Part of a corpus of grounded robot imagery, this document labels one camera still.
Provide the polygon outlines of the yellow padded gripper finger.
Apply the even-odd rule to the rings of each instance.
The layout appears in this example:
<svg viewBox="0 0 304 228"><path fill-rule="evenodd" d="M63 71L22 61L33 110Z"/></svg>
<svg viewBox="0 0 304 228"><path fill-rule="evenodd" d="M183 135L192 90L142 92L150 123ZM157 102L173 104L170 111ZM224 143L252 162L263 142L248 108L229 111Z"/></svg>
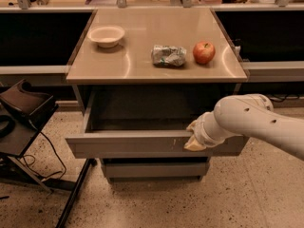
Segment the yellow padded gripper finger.
<svg viewBox="0 0 304 228"><path fill-rule="evenodd" d="M193 151L193 152L203 151L206 149L206 147L203 144L198 142L198 140L195 138L194 135L192 135L189 138L188 142L184 145L184 148L186 150Z"/></svg>
<svg viewBox="0 0 304 228"><path fill-rule="evenodd" d="M198 124L198 120L194 120L193 122L191 122L187 127L186 130L187 131L194 131L195 127Z"/></svg>

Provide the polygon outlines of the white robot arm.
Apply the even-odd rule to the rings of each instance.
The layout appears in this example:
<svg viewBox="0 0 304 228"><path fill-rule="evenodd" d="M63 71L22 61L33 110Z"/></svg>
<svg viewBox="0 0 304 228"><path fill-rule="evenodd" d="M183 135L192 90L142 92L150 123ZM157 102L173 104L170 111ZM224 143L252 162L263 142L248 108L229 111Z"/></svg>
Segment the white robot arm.
<svg viewBox="0 0 304 228"><path fill-rule="evenodd" d="M220 99L187 126L192 133L184 145L189 151L213 148L235 136L256 138L304 160L304 121L274 113L261 94L232 95Z"/></svg>

